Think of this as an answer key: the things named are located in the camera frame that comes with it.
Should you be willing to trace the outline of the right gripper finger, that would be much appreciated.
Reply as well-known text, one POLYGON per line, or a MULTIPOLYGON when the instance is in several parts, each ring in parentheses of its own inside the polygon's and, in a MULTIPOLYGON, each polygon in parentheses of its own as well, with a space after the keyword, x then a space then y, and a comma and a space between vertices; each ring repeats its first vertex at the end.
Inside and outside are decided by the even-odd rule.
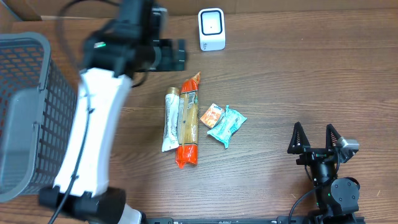
POLYGON ((303 154, 311 148, 300 122, 294 124, 294 130, 287 150, 288 154, 303 154))
POLYGON ((326 148, 330 149, 334 147, 335 143, 340 137, 341 135, 337 132, 332 124, 328 124, 326 126, 326 148))

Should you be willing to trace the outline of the teal snack packet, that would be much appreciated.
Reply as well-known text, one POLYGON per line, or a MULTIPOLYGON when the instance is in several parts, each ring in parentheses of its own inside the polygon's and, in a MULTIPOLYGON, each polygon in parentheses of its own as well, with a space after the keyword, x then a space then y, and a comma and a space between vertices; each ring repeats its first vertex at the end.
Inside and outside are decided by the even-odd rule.
POLYGON ((207 132, 207 135, 210 135, 223 143, 224 148, 227 149, 232 135, 244 124, 246 120, 247 117, 226 105, 223 119, 214 128, 210 129, 207 132))

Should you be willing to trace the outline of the small orange packet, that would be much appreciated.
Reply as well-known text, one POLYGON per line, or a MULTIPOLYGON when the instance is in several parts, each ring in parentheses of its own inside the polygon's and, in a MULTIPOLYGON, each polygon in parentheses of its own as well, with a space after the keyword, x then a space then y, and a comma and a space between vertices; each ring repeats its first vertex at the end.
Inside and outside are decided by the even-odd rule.
POLYGON ((200 118, 200 121, 208 128, 214 128, 224 116, 224 109, 216 104, 212 104, 200 118))

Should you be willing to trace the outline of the white silver tube package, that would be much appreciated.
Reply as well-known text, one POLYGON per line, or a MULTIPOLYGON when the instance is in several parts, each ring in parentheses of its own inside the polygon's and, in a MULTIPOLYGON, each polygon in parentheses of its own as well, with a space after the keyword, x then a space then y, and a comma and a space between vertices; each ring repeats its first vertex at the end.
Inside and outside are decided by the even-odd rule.
POLYGON ((165 125, 162 152, 176 149, 179 146, 177 134, 179 102, 180 90, 175 87, 168 88, 165 95, 165 125))

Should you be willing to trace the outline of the long orange snack package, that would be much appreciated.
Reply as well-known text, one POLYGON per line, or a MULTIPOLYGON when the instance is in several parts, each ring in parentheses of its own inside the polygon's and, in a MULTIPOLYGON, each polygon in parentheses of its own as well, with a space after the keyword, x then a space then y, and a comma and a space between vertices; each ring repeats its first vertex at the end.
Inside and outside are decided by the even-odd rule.
POLYGON ((175 161, 180 169, 185 164, 198 164, 198 89, 201 72, 182 84, 178 107, 178 148, 175 161))

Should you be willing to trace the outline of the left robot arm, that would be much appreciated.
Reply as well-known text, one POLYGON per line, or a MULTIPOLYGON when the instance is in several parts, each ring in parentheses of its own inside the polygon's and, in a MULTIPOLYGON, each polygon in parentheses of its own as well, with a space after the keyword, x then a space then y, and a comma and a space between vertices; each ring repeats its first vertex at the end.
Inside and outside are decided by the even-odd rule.
POLYGON ((72 130, 60 170, 39 203, 88 223, 145 223, 145 215, 126 202, 123 189, 109 186, 109 160, 119 116, 134 74, 185 69, 185 41, 160 36, 166 8, 154 0, 122 1, 119 14, 92 32, 78 62, 64 38, 64 6, 57 19, 57 39, 81 82, 72 130))

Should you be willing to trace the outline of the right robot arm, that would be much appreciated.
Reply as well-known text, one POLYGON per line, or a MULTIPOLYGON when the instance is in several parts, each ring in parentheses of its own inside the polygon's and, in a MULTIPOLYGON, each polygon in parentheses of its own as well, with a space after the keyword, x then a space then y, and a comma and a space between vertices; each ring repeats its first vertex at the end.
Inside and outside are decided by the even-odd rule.
POLYGON ((358 151, 359 142, 344 138, 332 124, 326 126, 325 147, 312 148, 301 123, 294 124, 287 153, 299 156, 296 164, 304 166, 313 189, 292 205, 287 223, 364 223, 364 218, 355 217, 360 183, 352 177, 338 177, 340 165, 358 151), (310 195, 315 196, 318 208, 304 217, 293 216, 298 204, 310 195))

